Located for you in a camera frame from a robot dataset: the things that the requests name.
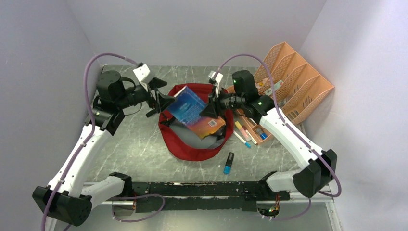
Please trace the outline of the blue Jane Eyre book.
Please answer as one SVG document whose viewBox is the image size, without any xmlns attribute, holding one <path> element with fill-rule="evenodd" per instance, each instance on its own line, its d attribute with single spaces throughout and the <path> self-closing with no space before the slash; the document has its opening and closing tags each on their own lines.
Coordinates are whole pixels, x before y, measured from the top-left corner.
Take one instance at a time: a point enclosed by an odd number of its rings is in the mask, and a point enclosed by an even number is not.
<svg viewBox="0 0 408 231">
<path fill-rule="evenodd" d="M 167 111 L 200 139 L 215 134 L 226 125 L 221 117 L 214 119 L 200 115 L 206 103 L 188 86 L 182 87 L 174 97 L 176 99 Z"/>
</svg>

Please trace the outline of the red student backpack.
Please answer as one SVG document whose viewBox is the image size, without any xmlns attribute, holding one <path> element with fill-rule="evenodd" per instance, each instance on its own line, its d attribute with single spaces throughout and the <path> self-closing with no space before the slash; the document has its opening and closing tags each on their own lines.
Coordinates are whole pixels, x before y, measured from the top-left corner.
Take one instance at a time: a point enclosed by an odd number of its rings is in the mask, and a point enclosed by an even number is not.
<svg viewBox="0 0 408 231">
<path fill-rule="evenodd" d="M 204 83 L 187 83 L 175 85 L 169 92 L 174 96 L 182 87 L 191 88 L 206 104 L 208 95 L 212 92 L 212 85 Z M 233 114 L 225 111 L 221 116 L 226 125 L 213 135 L 200 139 L 194 132 L 175 119 L 167 109 L 164 110 L 158 121 L 162 138 L 168 150 L 174 157 L 186 161 L 204 161 L 216 156 L 233 132 Z"/>
</svg>

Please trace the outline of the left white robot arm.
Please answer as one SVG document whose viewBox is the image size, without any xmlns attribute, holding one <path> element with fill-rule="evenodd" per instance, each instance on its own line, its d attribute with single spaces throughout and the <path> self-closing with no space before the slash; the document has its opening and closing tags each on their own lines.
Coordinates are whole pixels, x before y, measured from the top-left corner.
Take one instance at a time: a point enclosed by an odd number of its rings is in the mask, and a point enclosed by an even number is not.
<svg viewBox="0 0 408 231">
<path fill-rule="evenodd" d="M 43 212 L 42 230 L 49 231 L 57 220 L 68 226 L 80 226 L 101 203 L 111 198 L 127 200 L 134 195 L 132 178 L 123 173 L 111 173 L 89 187 L 84 183 L 96 155 L 125 118 L 126 108 L 145 102 L 156 114 L 171 103 L 160 92 L 160 88 L 167 85 L 164 80 L 140 69 L 136 69 L 135 75 L 137 81 L 132 81 L 128 88 L 124 85 L 128 78 L 117 71 L 99 75 L 98 95 L 87 105 L 89 114 L 73 151 L 47 186 L 38 186 L 32 194 Z"/>
</svg>

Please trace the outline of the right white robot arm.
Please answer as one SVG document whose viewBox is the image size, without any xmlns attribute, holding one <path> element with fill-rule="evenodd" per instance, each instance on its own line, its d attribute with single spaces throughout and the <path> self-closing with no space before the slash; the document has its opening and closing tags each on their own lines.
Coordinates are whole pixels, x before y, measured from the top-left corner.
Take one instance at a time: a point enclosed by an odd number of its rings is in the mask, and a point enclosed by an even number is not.
<svg viewBox="0 0 408 231">
<path fill-rule="evenodd" d="M 334 179 L 337 154 L 314 144 L 283 114 L 272 98 L 260 95 L 249 71 L 233 74 L 233 93 L 222 91 L 222 74 L 211 71 L 208 77 L 213 86 L 206 108 L 200 113 L 202 116 L 216 118 L 228 109 L 241 109 L 247 118 L 276 138 L 299 166 L 293 171 L 266 175 L 262 179 L 265 183 L 259 187 L 263 198 L 272 199 L 279 191 L 297 191 L 311 198 Z"/>
</svg>

